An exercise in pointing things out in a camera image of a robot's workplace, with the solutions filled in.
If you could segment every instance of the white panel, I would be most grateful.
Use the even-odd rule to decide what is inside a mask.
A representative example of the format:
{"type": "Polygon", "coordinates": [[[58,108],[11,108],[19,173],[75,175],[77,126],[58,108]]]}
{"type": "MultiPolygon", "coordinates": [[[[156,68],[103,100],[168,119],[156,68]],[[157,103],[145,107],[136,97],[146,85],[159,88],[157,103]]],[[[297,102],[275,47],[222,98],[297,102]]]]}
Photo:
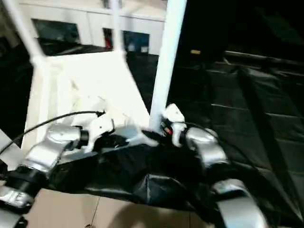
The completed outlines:
{"type": "MultiPolygon", "coordinates": [[[[92,44],[87,12],[22,4],[21,6],[25,15],[28,16],[29,22],[30,19],[41,19],[77,24],[80,42],[82,44],[92,44]]],[[[33,25],[31,25],[31,33],[34,37],[38,37],[33,25]]]]}
{"type": "MultiPolygon", "coordinates": [[[[101,0],[19,0],[21,4],[64,8],[92,13],[111,14],[103,7],[101,0]]],[[[164,0],[122,0],[120,15],[125,17],[165,21],[167,1],[164,0]]]]}
{"type": "MultiPolygon", "coordinates": [[[[164,22],[120,17],[120,29],[124,31],[149,34],[149,53],[158,55],[162,45],[164,22]]],[[[107,14],[89,13],[93,44],[105,47],[102,28],[112,29],[112,16],[107,14]]]]}

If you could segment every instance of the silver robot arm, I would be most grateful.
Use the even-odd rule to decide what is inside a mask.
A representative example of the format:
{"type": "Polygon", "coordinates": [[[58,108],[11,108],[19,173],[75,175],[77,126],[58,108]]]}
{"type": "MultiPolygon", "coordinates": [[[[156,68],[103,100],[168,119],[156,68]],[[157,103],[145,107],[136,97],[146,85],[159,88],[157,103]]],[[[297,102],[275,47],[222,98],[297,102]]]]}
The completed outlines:
{"type": "Polygon", "coordinates": [[[88,131],[79,127],[49,127],[44,140],[32,147],[0,187],[0,228],[27,226],[22,215],[28,213],[38,192],[46,186],[62,153],[87,145],[88,138],[88,131]]]}
{"type": "Polygon", "coordinates": [[[218,195],[217,209],[221,216],[221,227],[225,228],[267,228],[266,219],[241,180],[229,178],[226,172],[230,162],[217,140],[217,134],[210,129],[188,127],[179,109],[168,106],[162,122],[163,133],[171,137],[177,147],[188,146],[200,156],[211,188],[218,195]]]}

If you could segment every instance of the white pole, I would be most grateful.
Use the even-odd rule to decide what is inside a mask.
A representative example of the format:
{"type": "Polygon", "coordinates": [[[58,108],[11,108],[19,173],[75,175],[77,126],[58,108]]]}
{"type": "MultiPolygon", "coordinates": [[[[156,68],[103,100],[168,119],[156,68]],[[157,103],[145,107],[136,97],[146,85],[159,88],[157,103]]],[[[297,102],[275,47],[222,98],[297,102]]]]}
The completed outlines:
{"type": "Polygon", "coordinates": [[[22,11],[20,10],[16,0],[3,0],[3,3],[9,12],[10,18],[14,21],[14,24],[31,58],[44,56],[38,42],[31,36],[22,15],[22,11]]]}
{"type": "Polygon", "coordinates": [[[114,50],[123,50],[123,38],[122,31],[119,26],[119,3],[118,0],[110,0],[111,9],[112,9],[112,20],[113,20],[113,29],[112,29],[112,41],[114,50]]]}
{"type": "Polygon", "coordinates": [[[149,127],[157,132],[160,131],[162,112],[167,104],[186,4],[187,0],[168,0],[167,17],[158,59],[149,123],[149,127]]]}

